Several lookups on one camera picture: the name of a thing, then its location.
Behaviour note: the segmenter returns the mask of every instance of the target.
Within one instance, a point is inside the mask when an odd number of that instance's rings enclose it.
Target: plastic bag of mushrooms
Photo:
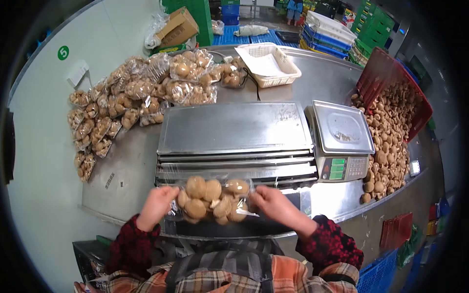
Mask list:
[[[258,217],[256,213],[248,211],[247,197],[253,190],[251,180],[205,180],[201,176],[192,176],[181,184],[180,192],[166,218],[182,218],[191,224],[215,221],[226,225],[229,222],[241,222],[248,215]]]
[[[404,140],[408,139],[422,97],[407,81],[394,80],[372,102],[371,113],[365,110],[361,96],[354,94],[351,99],[352,107],[364,113],[375,146],[363,179],[365,193],[360,198],[361,203],[369,203],[406,185],[410,152]]]

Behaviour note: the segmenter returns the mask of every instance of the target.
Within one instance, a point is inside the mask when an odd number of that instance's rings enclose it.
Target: hand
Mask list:
[[[150,190],[142,212],[136,220],[137,228],[145,232],[153,230],[156,224],[171,210],[170,203],[178,193],[178,187],[170,186]]]
[[[311,236],[318,227],[315,221],[300,212],[278,189],[257,186],[256,192],[251,193],[249,199],[268,218],[292,228],[301,238]]]

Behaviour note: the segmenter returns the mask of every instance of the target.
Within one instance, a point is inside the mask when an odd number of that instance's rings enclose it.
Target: white plastic crate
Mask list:
[[[286,73],[286,75],[282,76],[262,76],[253,74],[260,88],[289,84],[301,76],[300,69],[298,69],[298,67],[288,59],[288,56],[274,43],[246,44],[240,45],[238,48],[245,49],[248,51],[249,55],[256,58],[272,54],[279,68]]]
[[[345,25],[316,12],[308,11],[306,24],[313,31],[339,40],[347,45],[353,45],[357,38]]]

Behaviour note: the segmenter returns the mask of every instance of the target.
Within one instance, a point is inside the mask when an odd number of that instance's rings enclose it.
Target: white paper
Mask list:
[[[249,55],[244,48],[235,48],[239,56],[242,58],[249,70],[257,75],[262,76],[283,76],[287,73],[283,72],[272,54],[262,57],[253,57]]]

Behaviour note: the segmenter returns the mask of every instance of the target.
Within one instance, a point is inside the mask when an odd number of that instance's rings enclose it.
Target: red plastic crate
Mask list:
[[[409,138],[404,140],[408,143],[422,130],[428,120],[430,120],[433,109],[420,87],[404,66],[396,59],[386,54],[382,49],[375,47],[363,69],[360,79],[356,83],[356,87],[363,97],[366,109],[370,112],[371,104],[378,98],[378,95],[389,86],[392,78],[405,79],[409,85],[413,87],[415,94],[422,97],[420,109],[411,121],[412,128],[409,130]]]
[[[412,233],[412,213],[400,215],[383,222],[379,246],[384,249],[397,249]]]

